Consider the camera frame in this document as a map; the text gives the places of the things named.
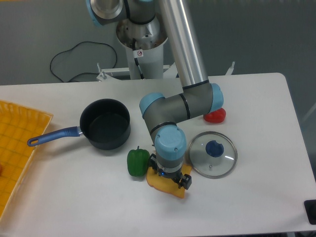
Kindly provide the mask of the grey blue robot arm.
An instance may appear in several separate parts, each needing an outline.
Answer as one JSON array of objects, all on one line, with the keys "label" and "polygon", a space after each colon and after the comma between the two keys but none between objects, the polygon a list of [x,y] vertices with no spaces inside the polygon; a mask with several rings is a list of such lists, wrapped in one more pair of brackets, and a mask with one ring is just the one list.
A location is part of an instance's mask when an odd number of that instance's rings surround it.
[{"label": "grey blue robot arm", "polygon": [[192,178],[182,173],[186,138],[177,123],[216,111],[223,106],[220,87],[210,83],[185,0],[88,0],[86,6],[96,25],[116,22],[117,38],[131,49],[132,66],[145,78],[140,59],[170,41],[183,92],[171,97],[161,93],[144,96],[139,104],[156,153],[149,166],[159,176],[188,189]]}]

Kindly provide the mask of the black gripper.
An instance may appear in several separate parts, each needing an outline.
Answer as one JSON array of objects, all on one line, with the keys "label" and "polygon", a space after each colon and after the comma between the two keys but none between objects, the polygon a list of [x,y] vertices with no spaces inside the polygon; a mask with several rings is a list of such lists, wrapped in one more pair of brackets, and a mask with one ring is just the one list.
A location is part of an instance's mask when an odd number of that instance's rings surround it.
[{"label": "black gripper", "polygon": [[151,154],[148,160],[148,167],[153,169],[154,174],[168,179],[175,179],[175,183],[177,183],[179,189],[184,188],[188,190],[192,184],[192,177],[189,174],[182,174],[182,165],[183,162],[172,168],[162,166],[157,162],[155,154]]}]

